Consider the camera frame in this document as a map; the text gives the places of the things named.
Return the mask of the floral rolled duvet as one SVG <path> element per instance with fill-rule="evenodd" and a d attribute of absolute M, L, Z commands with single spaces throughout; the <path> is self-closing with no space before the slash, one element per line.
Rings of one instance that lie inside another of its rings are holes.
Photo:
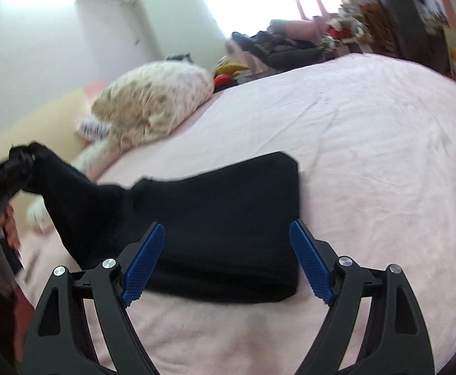
<path fill-rule="evenodd" d="M 185 61 L 157 61 L 133 69 L 112 82 L 91 112 L 111 124 L 109 139 L 121 148 L 165 138 L 207 102 L 212 74 Z"/>

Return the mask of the wooden headboard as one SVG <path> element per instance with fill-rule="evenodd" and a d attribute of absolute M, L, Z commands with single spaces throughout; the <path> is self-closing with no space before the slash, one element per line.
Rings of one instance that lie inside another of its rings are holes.
<path fill-rule="evenodd" d="M 88 146 L 78 132 L 79 123 L 90 118 L 94 100 L 107 86 L 107 81 L 97 80 L 15 121 L 0 133 L 0 158 L 8 155 L 12 146 L 38 141 L 63 159 L 74 159 Z"/>

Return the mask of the small patterned pillow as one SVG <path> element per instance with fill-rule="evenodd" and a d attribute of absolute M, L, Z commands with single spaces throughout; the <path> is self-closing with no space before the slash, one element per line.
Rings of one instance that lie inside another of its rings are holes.
<path fill-rule="evenodd" d="M 109 135 L 111 127 L 111 123 L 89 118 L 79 124 L 77 132 L 85 141 L 100 141 Z"/>

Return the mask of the pink bed blanket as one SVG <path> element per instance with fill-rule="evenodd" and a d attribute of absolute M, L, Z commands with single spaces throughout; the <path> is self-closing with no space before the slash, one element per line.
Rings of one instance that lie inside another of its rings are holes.
<path fill-rule="evenodd" d="M 185 178 L 270 152 L 298 161 L 314 237 L 363 266 L 403 269 L 435 369 L 456 374 L 456 83 L 373 54 L 248 82 L 124 153 L 102 182 Z M 280 303 L 147 292 L 129 308 L 163 374 L 293 374 L 325 313 L 306 281 Z"/>

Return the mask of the yellow red plush toy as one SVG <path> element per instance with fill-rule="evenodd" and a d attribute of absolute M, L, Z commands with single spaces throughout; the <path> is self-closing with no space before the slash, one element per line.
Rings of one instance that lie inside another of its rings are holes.
<path fill-rule="evenodd" d="M 249 69 L 249 66 L 233 62 L 228 57 L 221 58 L 213 68 L 214 91 L 221 92 L 226 88 L 237 86 L 237 77 Z"/>

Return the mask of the pink window curtain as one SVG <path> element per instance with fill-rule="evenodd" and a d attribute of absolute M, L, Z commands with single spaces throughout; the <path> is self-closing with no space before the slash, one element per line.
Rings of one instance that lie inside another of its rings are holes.
<path fill-rule="evenodd" d="M 297 35 L 317 43 L 327 33 L 328 21 L 339 15 L 339 8 L 350 0 L 295 0 L 299 19 Z"/>

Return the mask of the dark clothes pile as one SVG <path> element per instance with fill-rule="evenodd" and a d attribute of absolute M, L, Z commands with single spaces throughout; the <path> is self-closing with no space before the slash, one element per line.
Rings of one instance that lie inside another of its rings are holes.
<path fill-rule="evenodd" d="M 314 20 L 273 19 L 266 31 L 249 37 L 234 31 L 231 39 L 262 63 L 279 72 L 323 63 L 318 45 L 327 34 L 327 25 Z"/>

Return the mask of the black pants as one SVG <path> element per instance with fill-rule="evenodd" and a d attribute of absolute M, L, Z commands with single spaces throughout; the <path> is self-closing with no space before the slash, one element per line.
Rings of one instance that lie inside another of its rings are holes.
<path fill-rule="evenodd" d="M 297 291 L 289 228 L 300 216 L 297 162 L 285 153 L 182 180 L 98 185 L 40 143 L 25 190 L 42 196 L 68 254 L 88 270 L 161 223 L 150 290 L 220 303 L 279 302 Z"/>

